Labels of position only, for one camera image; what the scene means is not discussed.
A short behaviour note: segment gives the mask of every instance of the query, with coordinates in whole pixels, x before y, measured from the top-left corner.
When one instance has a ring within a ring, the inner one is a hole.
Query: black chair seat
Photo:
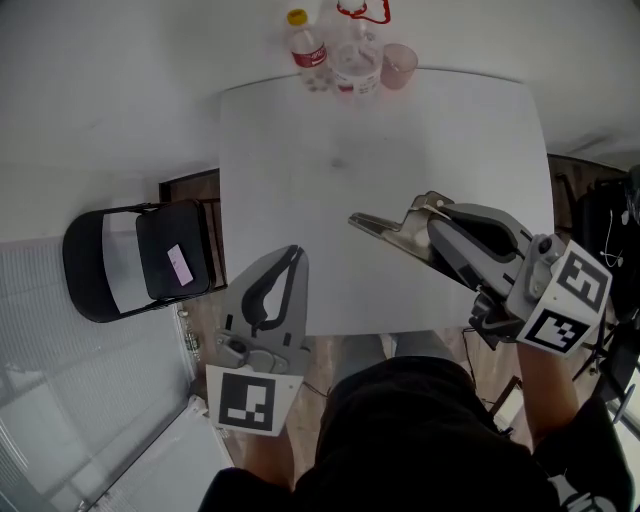
[[[210,291],[213,258],[201,205],[181,201],[141,215],[136,219],[136,233],[149,297],[166,300]],[[167,254],[176,245],[193,276],[193,281],[184,286]]]

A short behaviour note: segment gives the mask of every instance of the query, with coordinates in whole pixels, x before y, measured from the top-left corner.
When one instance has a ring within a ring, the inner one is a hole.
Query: pink plastic cup
[[[388,89],[402,89],[418,67],[418,56],[403,44],[388,44],[384,47],[382,75],[380,80]]]

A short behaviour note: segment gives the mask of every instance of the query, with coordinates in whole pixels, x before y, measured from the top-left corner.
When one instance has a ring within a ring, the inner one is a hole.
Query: white wall
[[[157,193],[157,184],[135,174],[0,163],[0,243],[62,236],[85,211],[154,201]],[[125,214],[105,226],[134,229]]]
[[[293,72],[283,15],[319,2],[6,0],[0,161],[163,176],[215,167],[217,93]],[[640,12],[631,0],[391,8],[391,39],[416,49],[422,66],[527,82],[550,151],[597,139],[600,154],[615,153],[620,140],[640,137]]]

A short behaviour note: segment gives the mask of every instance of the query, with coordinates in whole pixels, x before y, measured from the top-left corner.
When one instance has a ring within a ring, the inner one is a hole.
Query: bottle label
[[[315,68],[327,60],[327,49],[324,44],[313,53],[293,53],[293,60],[301,68]]]
[[[371,96],[380,85],[381,69],[378,68],[368,75],[349,75],[334,70],[333,80],[341,93],[353,94],[354,96]]]

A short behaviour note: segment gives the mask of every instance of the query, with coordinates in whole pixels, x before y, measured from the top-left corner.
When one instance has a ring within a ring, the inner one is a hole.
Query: chair backrest
[[[610,296],[620,322],[628,321],[640,306],[640,226],[632,217],[626,224],[622,222],[628,211],[624,186],[622,181],[603,182],[582,196],[572,235],[613,275]],[[620,266],[618,255],[622,257]]]
[[[122,318],[104,269],[104,216],[105,211],[80,215],[67,228],[62,242],[64,272],[71,301],[82,316],[93,322],[112,322]]]

